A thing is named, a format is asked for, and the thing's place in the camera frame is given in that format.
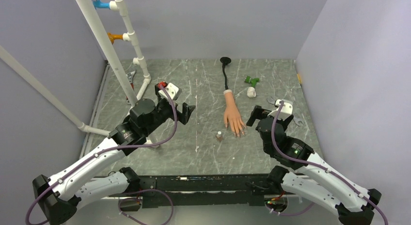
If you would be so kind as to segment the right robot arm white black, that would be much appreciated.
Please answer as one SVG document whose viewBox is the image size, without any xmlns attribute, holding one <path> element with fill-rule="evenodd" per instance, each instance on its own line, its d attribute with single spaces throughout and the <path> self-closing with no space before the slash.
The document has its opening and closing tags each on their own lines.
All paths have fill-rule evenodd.
<svg viewBox="0 0 411 225">
<path fill-rule="evenodd" d="M 304 141 L 286 134 L 292 111 L 280 101 L 274 111 L 255 106 L 246 125 L 256 120 L 263 150 L 280 165 L 267 177 L 272 193 L 297 194 L 325 208 L 343 225 L 369 225 L 381 199 L 376 189 L 366 189 L 341 175 Z"/>
</svg>

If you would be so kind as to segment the glitter nail polish bottle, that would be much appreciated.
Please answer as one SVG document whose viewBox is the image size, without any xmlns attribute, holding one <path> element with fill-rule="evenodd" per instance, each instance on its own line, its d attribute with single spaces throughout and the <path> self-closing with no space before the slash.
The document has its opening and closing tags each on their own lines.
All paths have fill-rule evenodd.
<svg viewBox="0 0 411 225">
<path fill-rule="evenodd" d="M 215 136 L 215 138 L 216 138 L 216 140 L 217 140 L 218 142 L 222 142 L 222 140 L 223 140 L 222 132 L 221 132 L 221 131 L 218 131 L 217 134 L 216 134 L 216 136 Z"/>
</svg>

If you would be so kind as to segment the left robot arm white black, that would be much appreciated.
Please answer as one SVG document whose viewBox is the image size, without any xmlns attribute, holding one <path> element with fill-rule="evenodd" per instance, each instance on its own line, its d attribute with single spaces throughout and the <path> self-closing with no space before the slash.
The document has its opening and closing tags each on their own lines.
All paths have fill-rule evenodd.
<svg viewBox="0 0 411 225">
<path fill-rule="evenodd" d="M 177 86 L 160 82 L 155 93 L 157 101 L 138 100 L 123 122 L 90 153 L 57 174 L 39 175 L 33 180 L 34 205 L 41 208 L 46 223 L 61 225 L 96 200 L 111 195 L 132 196 L 142 191 L 139 176 L 129 167 L 101 179 L 95 176 L 139 148 L 156 146 L 149 136 L 167 120 L 175 124 L 189 121 L 195 106 L 183 103 L 182 111 L 178 111 Z"/>
</svg>

